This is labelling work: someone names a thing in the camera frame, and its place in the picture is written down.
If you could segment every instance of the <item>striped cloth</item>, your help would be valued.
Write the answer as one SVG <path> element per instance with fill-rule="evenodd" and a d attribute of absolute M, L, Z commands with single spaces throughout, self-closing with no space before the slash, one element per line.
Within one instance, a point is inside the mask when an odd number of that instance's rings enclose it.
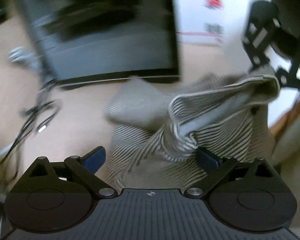
<path fill-rule="evenodd" d="M 131 79 L 107 109 L 107 116 L 118 125 L 106 182 L 119 191 L 184 191 L 206 176 L 195 161 L 201 146 L 241 162 L 269 157 L 274 138 L 267 126 L 267 105 L 279 91 L 269 65 L 245 76 L 211 74 L 170 94 Z"/>

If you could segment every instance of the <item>black cable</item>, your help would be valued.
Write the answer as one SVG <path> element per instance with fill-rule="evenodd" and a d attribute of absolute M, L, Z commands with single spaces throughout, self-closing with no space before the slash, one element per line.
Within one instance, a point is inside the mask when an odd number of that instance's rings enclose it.
<path fill-rule="evenodd" d="M 21 130 L 19 131 L 17 138 L 13 142 L 12 146 L 10 147 L 7 154 L 4 156 L 4 158 L 0 161 L 0 166 L 2 166 L 5 161 L 9 158 L 13 150 L 17 148 L 19 151 L 20 146 L 24 142 L 24 140 L 35 130 L 38 132 L 40 128 L 43 126 L 48 126 L 48 124 L 51 122 L 51 120 L 58 114 L 58 112 L 61 109 L 61 104 L 57 100 L 48 101 L 49 94 L 51 90 L 55 87 L 56 83 L 54 81 L 49 81 L 45 83 L 42 88 L 39 90 L 37 98 L 36 98 L 36 105 L 32 107 L 31 109 L 24 112 L 24 115 L 28 117 L 24 125 L 22 126 Z M 41 122 L 39 125 L 36 126 L 37 118 L 40 114 L 47 110 L 54 109 L 54 112 L 52 115 L 50 115 L 48 118 L 46 118 L 43 122 Z M 19 163 L 17 160 L 17 167 L 14 176 L 9 180 L 5 182 L 5 185 L 7 186 L 12 181 L 14 181 L 18 176 L 19 171 Z"/>

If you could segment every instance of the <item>black metal bracket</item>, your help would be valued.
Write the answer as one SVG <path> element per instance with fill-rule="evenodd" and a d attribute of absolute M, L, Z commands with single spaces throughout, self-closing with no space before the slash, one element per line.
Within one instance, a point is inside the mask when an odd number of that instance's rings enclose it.
<path fill-rule="evenodd" d="M 50 163 L 47 157 L 38 157 L 18 180 L 14 186 L 14 191 L 32 191 L 34 184 L 41 187 L 55 184 L 56 187 L 63 187 L 64 183 L 59 178 L 64 178 L 69 182 L 75 182 L 84 186 L 94 196 L 96 200 L 112 198 L 118 195 L 117 191 L 95 176 L 96 171 L 105 161 L 106 151 L 99 146 L 84 155 L 83 157 L 71 156 L 63 162 Z M 114 193 L 104 196 L 99 193 L 103 188 L 111 188 Z"/>
<path fill-rule="evenodd" d="M 196 161 L 208 176 L 189 187 L 202 189 L 201 194 L 191 195 L 185 190 L 184 195 L 189 198 L 205 199 L 220 184 L 240 179 L 253 186 L 260 177 L 266 178 L 267 182 L 273 185 L 273 190 L 277 188 L 282 192 L 290 192 L 280 175 L 264 158 L 256 158 L 252 163 L 239 163 L 233 157 L 220 158 L 208 149 L 199 147 Z"/>
<path fill-rule="evenodd" d="M 289 72 L 279 67 L 275 76 L 281 88 L 300 90 L 300 37 L 297 39 L 281 28 L 279 9 L 273 2 L 258 0 L 253 3 L 242 44 L 255 70 L 270 63 L 265 52 L 271 46 L 279 55 L 291 61 Z"/>

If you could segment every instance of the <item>table surface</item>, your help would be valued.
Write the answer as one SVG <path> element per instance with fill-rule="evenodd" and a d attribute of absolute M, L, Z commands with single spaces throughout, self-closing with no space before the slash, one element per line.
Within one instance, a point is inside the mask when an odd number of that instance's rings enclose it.
<path fill-rule="evenodd" d="M 22 19 L 12 10 L 9 20 L 0 25 L 0 149 L 15 139 L 25 121 L 20 111 L 33 106 L 39 88 L 35 73 L 8 62 L 9 51 L 19 46 L 32 48 Z M 154 84 L 157 88 L 172 90 L 208 72 L 231 72 L 218 47 L 182 44 L 179 50 L 182 80 L 174 84 Z M 99 145 L 109 153 L 115 125 L 104 113 L 121 86 L 122 82 L 114 81 L 69 91 L 56 88 L 51 98 L 60 99 L 62 109 L 42 133 L 32 134 L 26 140 L 21 170 L 25 171 L 42 155 L 51 162 L 62 161 L 71 155 L 84 155 Z"/>

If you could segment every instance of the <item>metal screw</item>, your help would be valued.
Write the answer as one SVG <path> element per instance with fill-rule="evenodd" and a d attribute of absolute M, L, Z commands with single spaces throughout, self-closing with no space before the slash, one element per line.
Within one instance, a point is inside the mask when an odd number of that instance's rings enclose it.
<path fill-rule="evenodd" d="M 114 189 L 105 187 L 99 190 L 99 194 L 103 196 L 111 196 L 112 194 L 114 194 Z"/>
<path fill-rule="evenodd" d="M 280 27 L 280 23 L 279 23 L 278 19 L 273 18 L 272 20 L 273 20 L 274 25 L 279 28 Z"/>
<path fill-rule="evenodd" d="M 197 187 L 192 187 L 187 190 L 187 192 L 192 196 L 199 196 L 203 193 L 202 189 Z"/>
<path fill-rule="evenodd" d="M 257 56 L 254 56 L 254 57 L 253 57 L 253 61 L 254 61 L 254 63 L 256 63 L 257 65 L 260 64 L 260 59 L 259 59 Z"/>
<path fill-rule="evenodd" d="M 282 85 L 287 84 L 287 78 L 285 76 L 281 76 L 280 80 L 281 80 Z"/>
<path fill-rule="evenodd" d="M 255 25 L 253 23 L 250 23 L 249 26 L 249 31 L 254 34 L 256 32 L 257 28 L 255 27 Z"/>
<path fill-rule="evenodd" d="M 250 43 L 249 39 L 248 39 L 246 36 L 244 36 L 243 42 L 244 42 L 245 44 L 249 44 L 249 43 Z"/>

